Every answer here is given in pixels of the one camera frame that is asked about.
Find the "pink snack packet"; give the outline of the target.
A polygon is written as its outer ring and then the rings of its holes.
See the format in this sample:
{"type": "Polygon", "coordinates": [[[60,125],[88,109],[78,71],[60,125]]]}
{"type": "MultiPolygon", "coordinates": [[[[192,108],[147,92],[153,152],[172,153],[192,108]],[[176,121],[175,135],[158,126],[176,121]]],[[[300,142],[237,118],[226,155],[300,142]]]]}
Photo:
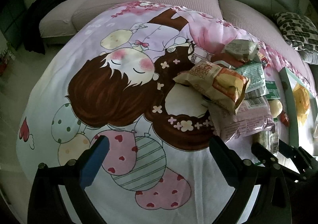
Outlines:
{"type": "Polygon", "coordinates": [[[269,103],[264,96],[243,100],[236,114],[231,114],[214,103],[210,103],[208,109],[215,134],[224,142],[274,128],[269,103]]]}

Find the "brown toast chip bag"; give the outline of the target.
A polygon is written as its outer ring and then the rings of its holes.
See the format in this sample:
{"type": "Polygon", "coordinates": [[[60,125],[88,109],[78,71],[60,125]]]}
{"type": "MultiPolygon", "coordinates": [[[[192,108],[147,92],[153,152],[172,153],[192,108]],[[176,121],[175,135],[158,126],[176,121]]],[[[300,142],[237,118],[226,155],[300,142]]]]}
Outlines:
{"type": "Polygon", "coordinates": [[[192,86],[231,114],[237,114],[250,85],[249,78],[204,59],[190,70],[179,73],[174,81],[192,86]]]}

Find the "red wrapped candy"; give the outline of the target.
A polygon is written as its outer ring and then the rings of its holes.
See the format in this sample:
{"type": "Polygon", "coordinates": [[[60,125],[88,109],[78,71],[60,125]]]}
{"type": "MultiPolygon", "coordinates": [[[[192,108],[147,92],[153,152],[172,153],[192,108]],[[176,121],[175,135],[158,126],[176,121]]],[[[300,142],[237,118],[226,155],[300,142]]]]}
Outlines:
{"type": "Polygon", "coordinates": [[[289,123],[289,117],[287,115],[286,112],[282,111],[281,114],[280,114],[280,121],[281,123],[286,126],[286,127],[289,127],[290,123],[289,123]]]}

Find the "green rimmed white tray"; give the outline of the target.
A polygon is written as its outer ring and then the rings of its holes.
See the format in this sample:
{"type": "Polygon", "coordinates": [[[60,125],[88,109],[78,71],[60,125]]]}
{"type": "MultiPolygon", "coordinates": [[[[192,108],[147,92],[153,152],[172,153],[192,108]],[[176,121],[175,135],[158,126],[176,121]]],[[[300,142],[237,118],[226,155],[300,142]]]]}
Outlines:
{"type": "Polygon", "coordinates": [[[289,117],[288,138],[289,144],[295,147],[302,147],[312,156],[317,156],[317,100],[307,89],[304,83],[297,78],[288,68],[283,68],[280,72],[280,79],[285,94],[286,113],[289,117]],[[296,84],[304,86],[310,96],[310,109],[306,122],[301,124],[297,119],[297,111],[293,96],[293,89],[296,84]]]}

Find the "white round candy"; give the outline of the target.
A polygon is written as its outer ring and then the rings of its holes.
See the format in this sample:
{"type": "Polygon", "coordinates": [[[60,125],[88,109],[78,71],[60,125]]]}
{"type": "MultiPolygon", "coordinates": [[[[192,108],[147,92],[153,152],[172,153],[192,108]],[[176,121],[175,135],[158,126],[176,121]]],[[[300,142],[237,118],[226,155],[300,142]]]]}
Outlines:
{"type": "Polygon", "coordinates": [[[279,116],[282,112],[282,103],[280,100],[269,100],[269,106],[270,106],[270,113],[272,114],[273,118],[276,118],[279,116]]]}

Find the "orange cake snack packet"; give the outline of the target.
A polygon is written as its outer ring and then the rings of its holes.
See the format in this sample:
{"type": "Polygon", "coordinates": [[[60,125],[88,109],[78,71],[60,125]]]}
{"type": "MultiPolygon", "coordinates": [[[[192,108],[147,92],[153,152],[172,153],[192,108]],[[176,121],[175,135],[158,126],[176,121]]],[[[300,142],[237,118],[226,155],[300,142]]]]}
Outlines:
{"type": "Polygon", "coordinates": [[[310,109],[309,92],[304,86],[297,83],[293,89],[293,96],[297,111],[297,119],[301,124],[304,124],[308,118],[310,109]]]}

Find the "green white snack bag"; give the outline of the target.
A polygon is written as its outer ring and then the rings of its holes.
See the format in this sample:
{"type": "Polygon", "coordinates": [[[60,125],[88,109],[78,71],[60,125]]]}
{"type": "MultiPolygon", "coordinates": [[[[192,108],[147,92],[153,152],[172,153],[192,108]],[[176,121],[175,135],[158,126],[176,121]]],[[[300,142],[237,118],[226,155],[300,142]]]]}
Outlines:
{"type": "Polygon", "coordinates": [[[250,80],[246,88],[245,98],[254,99],[269,94],[266,87],[265,73],[260,62],[249,62],[235,69],[235,71],[250,80]]]}

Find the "pink cartoon print cloth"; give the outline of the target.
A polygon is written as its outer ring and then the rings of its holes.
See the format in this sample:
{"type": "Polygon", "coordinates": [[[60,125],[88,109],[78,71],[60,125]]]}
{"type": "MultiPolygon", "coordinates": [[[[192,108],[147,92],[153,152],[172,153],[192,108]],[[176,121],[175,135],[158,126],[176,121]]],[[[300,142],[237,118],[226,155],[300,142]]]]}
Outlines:
{"type": "Polygon", "coordinates": [[[224,142],[255,166],[255,185],[229,186],[210,154],[209,98],[174,81],[234,39],[257,42],[269,100],[287,106],[279,72],[294,73],[259,38],[203,12],[149,1],[118,4],[91,20],[53,58],[21,120],[17,156],[32,184],[28,223],[315,223],[317,189],[286,183],[251,151],[273,155],[288,127],[224,142]],[[110,150],[91,186],[67,166],[100,136],[110,150]]]}

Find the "grey pillow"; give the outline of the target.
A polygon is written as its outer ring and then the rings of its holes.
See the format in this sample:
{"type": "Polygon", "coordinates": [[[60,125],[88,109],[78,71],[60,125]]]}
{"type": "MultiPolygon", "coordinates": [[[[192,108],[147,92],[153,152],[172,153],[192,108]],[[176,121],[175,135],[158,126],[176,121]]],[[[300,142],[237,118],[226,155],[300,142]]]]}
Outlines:
{"type": "Polygon", "coordinates": [[[299,51],[302,60],[310,65],[318,65],[318,56],[317,53],[299,51]]]}

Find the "red orange snack bag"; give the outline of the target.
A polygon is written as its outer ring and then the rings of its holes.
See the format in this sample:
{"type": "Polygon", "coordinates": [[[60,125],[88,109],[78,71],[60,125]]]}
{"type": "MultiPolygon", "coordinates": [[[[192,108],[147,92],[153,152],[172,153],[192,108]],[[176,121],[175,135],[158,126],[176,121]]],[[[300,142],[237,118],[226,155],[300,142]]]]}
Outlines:
{"type": "Polygon", "coordinates": [[[240,61],[228,53],[215,54],[211,57],[210,61],[219,66],[230,69],[235,69],[242,65],[240,61]]]}

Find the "grey green wrapped snack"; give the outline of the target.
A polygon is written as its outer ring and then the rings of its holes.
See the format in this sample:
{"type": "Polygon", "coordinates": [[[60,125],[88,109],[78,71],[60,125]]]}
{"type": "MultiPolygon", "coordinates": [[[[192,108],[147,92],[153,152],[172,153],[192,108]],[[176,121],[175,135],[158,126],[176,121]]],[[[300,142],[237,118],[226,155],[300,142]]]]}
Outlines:
{"type": "Polygon", "coordinates": [[[224,46],[222,53],[228,53],[241,62],[252,61],[259,52],[257,42],[244,39],[234,39],[224,46]]]}

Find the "black white patterned pillow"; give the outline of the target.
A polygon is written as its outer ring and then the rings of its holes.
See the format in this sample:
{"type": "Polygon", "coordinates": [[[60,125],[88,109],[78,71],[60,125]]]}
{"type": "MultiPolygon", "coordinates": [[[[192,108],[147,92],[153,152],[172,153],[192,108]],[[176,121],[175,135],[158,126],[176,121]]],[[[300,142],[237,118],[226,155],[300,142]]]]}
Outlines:
{"type": "Polygon", "coordinates": [[[289,46],[298,52],[317,53],[317,28],[308,17],[288,12],[273,18],[289,46]]]}

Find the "pink sofa seat cover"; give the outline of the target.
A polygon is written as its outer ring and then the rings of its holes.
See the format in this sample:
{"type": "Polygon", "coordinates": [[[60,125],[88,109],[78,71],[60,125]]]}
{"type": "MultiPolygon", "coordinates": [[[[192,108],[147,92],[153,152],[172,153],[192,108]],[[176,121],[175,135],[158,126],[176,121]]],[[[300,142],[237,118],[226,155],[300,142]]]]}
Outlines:
{"type": "Polygon", "coordinates": [[[235,0],[66,0],[55,5],[40,21],[40,35],[64,44],[100,13],[117,4],[133,1],[181,5],[224,19],[279,52],[311,85],[317,81],[315,68],[303,62],[298,52],[286,44],[273,21],[251,6],[235,0]]]}

